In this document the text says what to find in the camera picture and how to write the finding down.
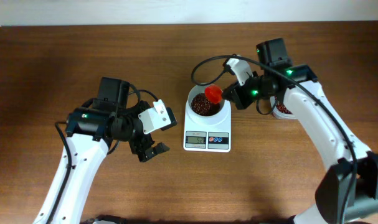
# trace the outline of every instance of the white wall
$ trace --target white wall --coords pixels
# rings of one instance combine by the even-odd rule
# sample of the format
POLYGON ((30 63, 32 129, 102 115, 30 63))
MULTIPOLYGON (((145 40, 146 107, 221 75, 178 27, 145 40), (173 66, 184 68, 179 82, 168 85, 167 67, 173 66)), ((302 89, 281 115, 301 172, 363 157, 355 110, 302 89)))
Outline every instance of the white wall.
POLYGON ((0 25, 378 20, 378 0, 0 0, 0 25))

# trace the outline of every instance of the red scoop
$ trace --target red scoop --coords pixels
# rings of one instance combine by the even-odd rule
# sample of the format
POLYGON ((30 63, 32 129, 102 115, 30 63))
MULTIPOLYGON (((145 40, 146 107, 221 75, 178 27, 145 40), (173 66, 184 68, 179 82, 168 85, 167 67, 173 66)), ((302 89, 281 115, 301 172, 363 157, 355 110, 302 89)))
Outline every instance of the red scoop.
POLYGON ((218 104, 222 100, 223 91, 215 84, 209 85, 204 93, 207 99, 213 104, 218 104))

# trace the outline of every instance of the digital scale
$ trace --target digital scale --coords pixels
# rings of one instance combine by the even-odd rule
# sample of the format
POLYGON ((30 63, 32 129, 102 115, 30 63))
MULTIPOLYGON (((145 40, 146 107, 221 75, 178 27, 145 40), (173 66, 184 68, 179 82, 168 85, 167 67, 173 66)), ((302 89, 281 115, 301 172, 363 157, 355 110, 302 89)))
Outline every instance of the digital scale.
POLYGON ((191 109, 193 98, 206 88, 195 86, 187 98, 183 148, 187 151, 229 152, 232 141, 230 102, 222 100, 219 112, 212 116, 201 116, 191 109))

